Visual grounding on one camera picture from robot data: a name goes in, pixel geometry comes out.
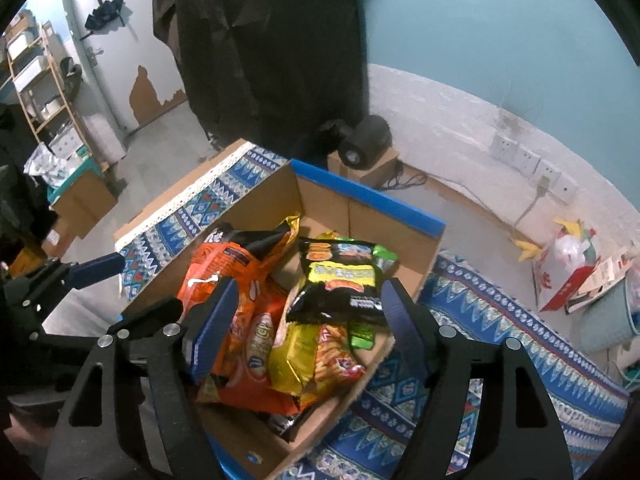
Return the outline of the left hand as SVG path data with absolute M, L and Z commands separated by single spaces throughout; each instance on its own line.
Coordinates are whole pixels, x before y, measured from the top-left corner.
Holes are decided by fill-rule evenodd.
M 17 452 L 29 459 L 32 466 L 43 466 L 54 428 L 22 413 L 9 414 L 10 426 L 4 430 Z

